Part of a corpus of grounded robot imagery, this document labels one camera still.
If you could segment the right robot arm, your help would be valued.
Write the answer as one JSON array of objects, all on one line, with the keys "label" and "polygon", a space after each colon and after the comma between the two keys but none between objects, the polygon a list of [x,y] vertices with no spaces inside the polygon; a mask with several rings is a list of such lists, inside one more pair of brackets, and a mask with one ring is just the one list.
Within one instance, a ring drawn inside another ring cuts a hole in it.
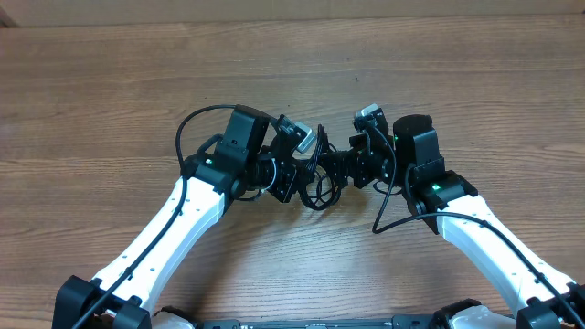
[{"label": "right robot arm", "polygon": [[491,312],[474,299],[444,306],[420,322],[422,328],[575,328],[584,325],[584,287],[553,268],[509,230],[478,190],[446,170],[428,115],[413,114],[387,127],[379,114],[357,116],[349,151],[328,152],[319,165],[337,186],[352,178],[399,186],[410,215],[386,226],[423,221],[459,249],[496,288],[509,315]]}]

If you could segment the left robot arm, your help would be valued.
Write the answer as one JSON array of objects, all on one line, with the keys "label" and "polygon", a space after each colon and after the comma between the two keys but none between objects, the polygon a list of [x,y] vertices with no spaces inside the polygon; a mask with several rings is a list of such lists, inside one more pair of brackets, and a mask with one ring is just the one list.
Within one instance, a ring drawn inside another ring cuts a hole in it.
[{"label": "left robot arm", "polygon": [[202,235],[246,192],[289,197],[293,153],[316,134],[286,116],[230,105],[225,132],[180,156],[180,176],[164,205],[133,242],[91,280],[71,276],[55,300],[55,328],[195,328],[173,307],[157,310],[163,289]]}]

